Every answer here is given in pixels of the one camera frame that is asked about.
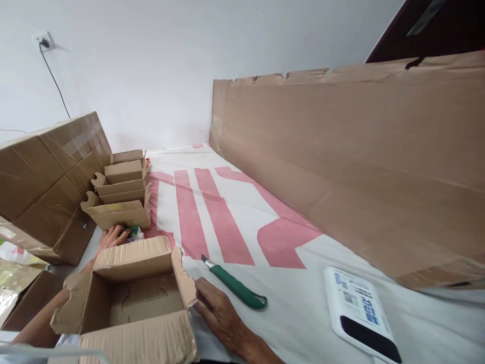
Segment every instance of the box lid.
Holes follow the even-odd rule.
[[[19,295],[37,278],[41,269],[0,259],[0,326],[8,319]]]

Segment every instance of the utility knife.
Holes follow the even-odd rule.
[[[260,296],[251,291],[223,267],[207,259],[204,254],[202,254],[202,261],[209,267],[209,271],[215,274],[246,306],[254,309],[262,309],[267,306],[268,299],[265,296]]]

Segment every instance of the power cord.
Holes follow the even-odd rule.
[[[45,38],[42,38],[42,40],[39,42],[40,54],[42,54],[42,58],[44,58],[45,65],[47,66],[47,69],[49,70],[49,73],[51,74],[52,79],[54,80],[54,83],[56,84],[57,90],[59,91],[59,95],[61,95],[62,104],[64,105],[64,109],[66,109],[67,116],[70,119],[71,115],[69,115],[69,111],[67,111],[66,103],[64,102],[64,98],[62,97],[61,90],[59,89],[59,86],[57,85],[56,79],[54,78],[54,75],[52,74],[51,68],[49,67],[47,60],[45,59],[44,52],[42,51],[41,46],[44,46],[45,48],[50,48],[51,46]]]

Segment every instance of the hand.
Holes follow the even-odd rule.
[[[226,349],[244,358],[256,335],[241,320],[224,292],[205,278],[196,280],[196,288],[199,299],[194,305],[196,311]]]
[[[103,235],[101,235],[100,243],[98,244],[98,251],[96,252],[96,255],[88,262],[88,264],[86,264],[81,272],[91,271],[96,258],[103,250],[125,244],[126,237],[129,235],[129,232],[124,230],[125,228],[123,225],[112,226],[109,230],[104,230]]]

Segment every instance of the cardboard box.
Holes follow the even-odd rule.
[[[110,185],[103,174],[96,172],[94,178],[91,180],[91,184],[105,204],[130,201],[127,198],[141,200],[141,203],[144,204],[144,189],[147,186],[146,181],[147,179],[145,178],[144,180],[136,179]]]
[[[211,147],[413,289],[485,276],[485,52],[216,80]]]
[[[5,331],[21,331],[62,289],[55,275],[3,259],[0,282],[0,327]]]
[[[147,164],[145,160],[134,160],[112,164],[105,167],[105,176],[112,185],[131,180],[144,180],[147,175]]]
[[[150,211],[150,186],[149,183],[143,193],[143,203],[141,200],[103,204],[102,200],[94,192],[88,191],[87,201],[81,202],[81,209],[87,213],[102,229],[109,229],[116,224],[140,226],[142,230],[151,227]]]
[[[130,162],[134,160],[139,160],[140,162],[143,162],[144,158],[145,157],[141,149],[137,149],[129,152],[115,153],[113,154],[113,164]]]
[[[81,348],[101,350],[112,363],[192,363],[198,355],[187,310],[197,298],[181,258],[162,236],[104,250],[92,272],[66,279],[71,296],[52,328],[80,334]]]
[[[0,237],[23,249],[51,251],[56,264],[79,262],[84,250],[75,249],[80,255],[74,257],[60,243],[79,218],[93,174],[111,157],[96,112],[1,144]],[[85,247],[91,235],[80,236],[87,240],[76,239],[77,246]]]

